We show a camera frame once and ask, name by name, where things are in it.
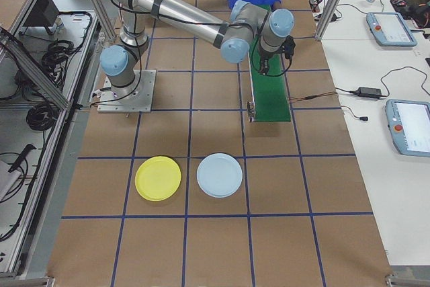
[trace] brown floor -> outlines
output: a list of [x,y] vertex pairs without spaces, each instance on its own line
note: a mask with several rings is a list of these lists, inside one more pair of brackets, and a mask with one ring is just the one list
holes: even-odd
[[[188,1],[228,17],[226,0]],[[297,38],[315,28],[306,2],[284,0]],[[296,43],[290,95],[334,91],[321,44]],[[247,63],[159,23],[147,67],[158,70],[151,114],[91,111],[48,268],[56,286],[385,286],[390,268],[336,96],[294,104],[290,123],[250,124]],[[216,152],[244,173],[225,199],[196,180]],[[155,155],[182,172],[163,202],[134,188]]]

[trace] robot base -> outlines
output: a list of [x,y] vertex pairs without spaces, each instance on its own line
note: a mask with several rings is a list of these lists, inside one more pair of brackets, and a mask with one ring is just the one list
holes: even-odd
[[[140,70],[134,70],[136,80],[139,78]],[[140,83],[136,88],[135,94],[131,94],[119,101],[107,102],[98,105],[97,111],[105,114],[127,114],[130,112],[151,112],[153,105],[153,94],[155,85],[155,70],[142,70]],[[106,78],[104,87],[110,87],[110,81]],[[100,101],[115,100],[114,92],[107,91],[101,94]]]

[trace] light blue plate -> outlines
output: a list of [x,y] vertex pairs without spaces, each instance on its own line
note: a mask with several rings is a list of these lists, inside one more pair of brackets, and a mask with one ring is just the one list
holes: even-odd
[[207,156],[197,168],[197,182],[207,195],[226,198],[242,184],[242,169],[233,157],[217,153]]

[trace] black handle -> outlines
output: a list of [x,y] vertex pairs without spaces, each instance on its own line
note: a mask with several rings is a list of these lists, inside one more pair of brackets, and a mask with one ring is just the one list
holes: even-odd
[[28,153],[32,151],[33,149],[36,149],[35,146],[32,144],[28,144],[24,150],[19,154],[18,158],[16,159],[15,163],[12,164],[11,168],[9,168],[9,172],[15,171],[23,162],[23,160],[27,157]]

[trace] white table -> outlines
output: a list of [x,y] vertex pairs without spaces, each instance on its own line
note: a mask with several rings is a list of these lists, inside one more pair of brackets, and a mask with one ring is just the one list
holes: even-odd
[[[379,0],[341,0],[364,12],[381,11]],[[385,11],[392,11],[384,0]],[[413,66],[430,75],[425,57],[430,57],[430,43],[415,34],[414,48],[382,48],[369,31],[366,16],[349,6],[339,7],[343,19],[330,23],[322,45],[337,87],[357,89],[377,87],[386,91],[380,78],[391,69]],[[391,73],[385,82],[390,98],[430,101],[420,88],[424,76],[412,69]],[[425,88],[430,91],[430,81]],[[339,96],[358,116],[357,121],[345,111],[345,120],[357,154],[370,202],[378,223],[390,265],[430,265],[430,159],[400,155],[387,129],[384,112],[386,100]]]

